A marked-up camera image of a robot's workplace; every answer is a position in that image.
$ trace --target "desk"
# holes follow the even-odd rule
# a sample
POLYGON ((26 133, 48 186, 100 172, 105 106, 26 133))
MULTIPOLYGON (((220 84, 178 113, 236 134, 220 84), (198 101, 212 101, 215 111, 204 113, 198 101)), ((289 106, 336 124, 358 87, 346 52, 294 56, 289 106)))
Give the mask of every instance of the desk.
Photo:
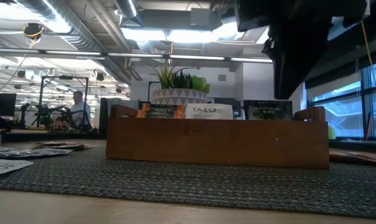
POLYGON ((3 223, 376 224, 376 220, 0 190, 0 224, 3 223))

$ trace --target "potted plant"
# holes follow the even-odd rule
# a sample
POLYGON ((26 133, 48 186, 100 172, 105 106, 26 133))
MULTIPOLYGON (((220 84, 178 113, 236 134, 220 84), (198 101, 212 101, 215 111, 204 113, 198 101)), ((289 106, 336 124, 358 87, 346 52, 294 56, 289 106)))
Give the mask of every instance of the potted plant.
POLYGON ((160 71, 151 66, 156 73, 154 75, 161 83, 161 90, 153 92, 152 103, 163 105, 184 105, 188 103, 207 103, 207 94, 210 91, 210 84, 205 78, 191 76, 184 73, 182 68, 174 72, 176 66, 169 69, 167 63, 160 71))

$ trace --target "computer monitor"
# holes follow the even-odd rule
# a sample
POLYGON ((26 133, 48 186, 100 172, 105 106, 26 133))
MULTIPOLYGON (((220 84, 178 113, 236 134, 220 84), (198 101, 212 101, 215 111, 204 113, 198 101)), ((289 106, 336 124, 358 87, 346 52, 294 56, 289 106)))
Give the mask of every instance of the computer monitor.
POLYGON ((16 93, 0 93, 0 116, 15 115, 16 93))

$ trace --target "cable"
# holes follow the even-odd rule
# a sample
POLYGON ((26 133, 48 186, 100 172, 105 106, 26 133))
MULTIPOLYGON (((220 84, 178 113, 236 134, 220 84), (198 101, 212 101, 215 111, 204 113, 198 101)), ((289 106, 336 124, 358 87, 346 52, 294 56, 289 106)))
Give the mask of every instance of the cable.
POLYGON ((197 1, 190 1, 190 2, 188 3, 188 6, 187 6, 187 8, 186 8, 186 11, 188 11, 188 7, 189 7, 193 2, 196 3, 196 4, 198 4, 198 6, 200 6, 200 8, 203 9, 202 5, 199 4, 199 2, 197 2, 197 1))
MULTIPOLYGON (((29 49, 31 49, 31 48, 33 48, 33 46, 36 44, 36 42, 33 42, 30 46, 29 46, 29 49)), ((18 73, 18 71, 19 71, 19 69, 21 68, 21 66, 22 66, 22 64, 24 63, 24 61, 25 61, 25 59, 26 59, 26 54, 24 55, 24 58, 22 59, 22 61, 20 62, 20 64, 19 64, 19 66, 16 68, 16 70, 15 70, 15 72, 14 72, 14 74, 11 76, 11 78, 2 86, 2 87, 0 87, 0 91, 4 88, 4 87, 6 87, 7 85, 8 85, 8 83, 9 82, 11 82, 11 80, 16 76, 16 74, 18 73)))
POLYGON ((365 30, 365 25, 364 25, 363 21, 361 21, 361 26, 362 26, 362 33, 364 34, 364 40, 365 40, 365 46, 366 46, 366 49, 367 49, 368 60, 369 60, 370 67, 372 68, 372 76, 374 78, 375 89, 376 89, 375 69, 374 69, 374 64, 372 63, 372 58, 370 56, 370 50, 369 50, 369 45, 368 45, 367 32, 365 30))
POLYGON ((39 34, 41 34, 41 33, 43 32, 43 30, 44 30, 44 27, 43 27, 40 31, 38 31, 37 33, 35 33, 35 34, 31 34, 31 35, 29 35, 29 34, 25 34, 25 36, 26 36, 26 37, 34 37, 34 40, 36 40, 37 36, 38 36, 39 34))
POLYGON ((87 19, 87 16, 86 16, 86 8, 87 8, 87 5, 84 5, 84 8, 83 8, 83 17, 86 19, 87 22, 94 22, 95 21, 95 16, 92 18, 92 19, 87 19))

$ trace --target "exposed duct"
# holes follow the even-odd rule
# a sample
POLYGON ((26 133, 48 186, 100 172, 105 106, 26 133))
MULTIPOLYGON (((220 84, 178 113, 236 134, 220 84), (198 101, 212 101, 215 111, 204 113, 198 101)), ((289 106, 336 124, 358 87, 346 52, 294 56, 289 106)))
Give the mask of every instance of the exposed duct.
MULTIPOLYGON (((104 46, 96 40, 93 34, 63 1, 14 0, 14 2, 24 9, 36 14, 38 19, 50 30, 57 33, 77 35, 62 37, 77 50, 93 52, 106 51, 104 46)), ((130 82, 131 77, 123 67, 114 61, 114 59, 106 58, 105 60, 96 60, 95 62, 104 66, 107 72, 119 82, 130 82)))
POLYGON ((138 4, 136 0, 115 0, 116 8, 121 16, 131 19, 133 22, 143 25, 141 18, 138 16, 138 4))
POLYGON ((155 46, 153 46, 153 43, 149 40, 147 41, 137 41, 136 42, 138 45, 138 48, 143 52, 143 53, 148 53, 148 54, 155 54, 155 46))

